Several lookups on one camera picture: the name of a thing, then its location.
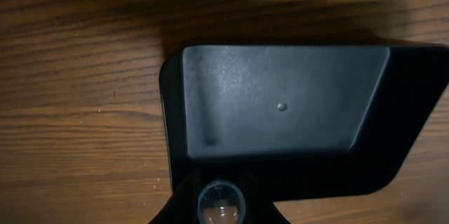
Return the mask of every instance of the brown wood grain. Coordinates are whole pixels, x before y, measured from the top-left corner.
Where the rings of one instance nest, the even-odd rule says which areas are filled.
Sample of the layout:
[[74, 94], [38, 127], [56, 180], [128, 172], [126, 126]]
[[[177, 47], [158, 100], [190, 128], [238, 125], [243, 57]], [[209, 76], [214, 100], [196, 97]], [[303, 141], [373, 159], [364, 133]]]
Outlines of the brown wood grain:
[[[158, 73], [184, 44], [380, 38], [449, 44], [449, 0], [0, 0], [0, 222], [151, 220], [170, 197]], [[385, 189], [276, 205], [291, 223], [447, 223], [448, 185], [446, 92]]]

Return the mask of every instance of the black tray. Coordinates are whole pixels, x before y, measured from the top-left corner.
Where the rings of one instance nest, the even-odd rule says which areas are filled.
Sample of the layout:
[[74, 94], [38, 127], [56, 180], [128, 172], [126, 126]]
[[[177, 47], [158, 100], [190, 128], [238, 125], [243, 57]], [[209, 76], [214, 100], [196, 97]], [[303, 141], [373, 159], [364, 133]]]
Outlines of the black tray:
[[441, 46], [186, 47], [159, 76], [172, 188], [197, 169], [274, 201], [374, 192], [448, 81]]

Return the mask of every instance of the scratched surface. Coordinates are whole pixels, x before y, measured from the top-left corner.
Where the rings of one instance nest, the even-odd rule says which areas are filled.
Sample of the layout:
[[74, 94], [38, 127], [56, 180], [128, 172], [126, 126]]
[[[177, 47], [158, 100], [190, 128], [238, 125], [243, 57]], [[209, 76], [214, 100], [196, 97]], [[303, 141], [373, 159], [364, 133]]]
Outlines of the scratched surface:
[[[170, 197], [158, 73], [193, 40], [449, 44], [449, 0], [0, 0], [2, 223], [146, 223]], [[447, 223], [449, 94], [363, 197], [292, 223]]]

